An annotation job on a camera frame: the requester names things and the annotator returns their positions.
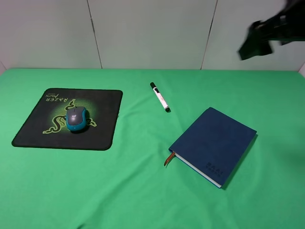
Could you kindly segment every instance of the black marker cap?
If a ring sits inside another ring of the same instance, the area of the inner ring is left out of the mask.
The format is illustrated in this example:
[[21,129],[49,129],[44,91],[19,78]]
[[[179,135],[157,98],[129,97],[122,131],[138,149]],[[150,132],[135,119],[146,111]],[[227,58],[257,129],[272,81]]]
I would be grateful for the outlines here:
[[151,87],[152,87],[152,88],[155,88],[156,85],[155,85],[153,82],[151,82]]

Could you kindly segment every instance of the notebook cover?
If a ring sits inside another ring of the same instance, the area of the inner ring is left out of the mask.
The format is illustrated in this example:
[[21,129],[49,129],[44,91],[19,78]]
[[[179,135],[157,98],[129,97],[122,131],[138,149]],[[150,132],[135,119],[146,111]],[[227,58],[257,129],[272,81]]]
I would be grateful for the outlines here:
[[169,150],[222,186],[255,134],[255,130],[210,107]]

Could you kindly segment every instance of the bookmark ribbon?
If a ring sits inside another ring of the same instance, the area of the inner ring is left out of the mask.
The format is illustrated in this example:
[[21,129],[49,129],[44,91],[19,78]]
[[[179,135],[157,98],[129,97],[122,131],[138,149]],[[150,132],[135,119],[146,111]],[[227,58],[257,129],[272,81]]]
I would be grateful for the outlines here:
[[172,159],[173,159],[173,157],[175,156],[175,152],[173,151],[172,153],[171,153],[171,155],[166,159],[166,161],[164,162],[164,166],[166,166]]

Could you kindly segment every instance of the green backdrop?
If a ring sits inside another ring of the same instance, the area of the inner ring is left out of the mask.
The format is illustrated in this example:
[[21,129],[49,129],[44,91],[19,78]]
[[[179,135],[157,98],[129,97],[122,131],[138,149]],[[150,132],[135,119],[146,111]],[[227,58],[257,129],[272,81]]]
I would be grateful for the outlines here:
[[[11,145],[51,87],[123,91],[109,150]],[[168,147],[210,106],[258,134],[225,189],[177,158],[163,166]],[[14,69],[0,76],[0,107],[1,229],[304,228],[305,79],[298,73]]]

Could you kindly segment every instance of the green snake logo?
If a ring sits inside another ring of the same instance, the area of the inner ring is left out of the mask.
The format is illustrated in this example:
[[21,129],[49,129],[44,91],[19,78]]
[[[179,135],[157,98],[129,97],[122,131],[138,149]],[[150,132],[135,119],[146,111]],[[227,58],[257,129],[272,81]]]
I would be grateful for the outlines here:
[[[65,111],[74,108],[75,107],[75,99],[72,99],[69,102],[69,105],[67,105],[65,107]],[[87,118],[87,125],[91,125],[93,127],[96,127],[96,123],[95,121],[93,121],[92,118]],[[66,115],[57,115],[54,118],[52,118],[52,123],[54,124],[54,126],[50,127],[48,130],[43,131],[43,134],[50,134],[50,133],[58,133],[60,132],[65,126],[66,126]]]

